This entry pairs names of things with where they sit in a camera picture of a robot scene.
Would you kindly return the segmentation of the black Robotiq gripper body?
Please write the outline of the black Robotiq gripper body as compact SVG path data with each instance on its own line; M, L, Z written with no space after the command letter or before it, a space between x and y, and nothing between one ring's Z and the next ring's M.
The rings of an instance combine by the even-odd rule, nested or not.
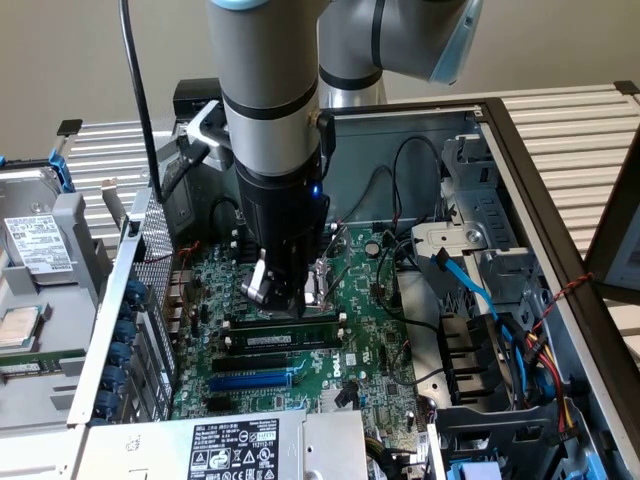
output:
M236 174L244 218L262 248L270 251L299 241L310 251L319 249L330 205L319 150L285 175L259 175L240 162Z

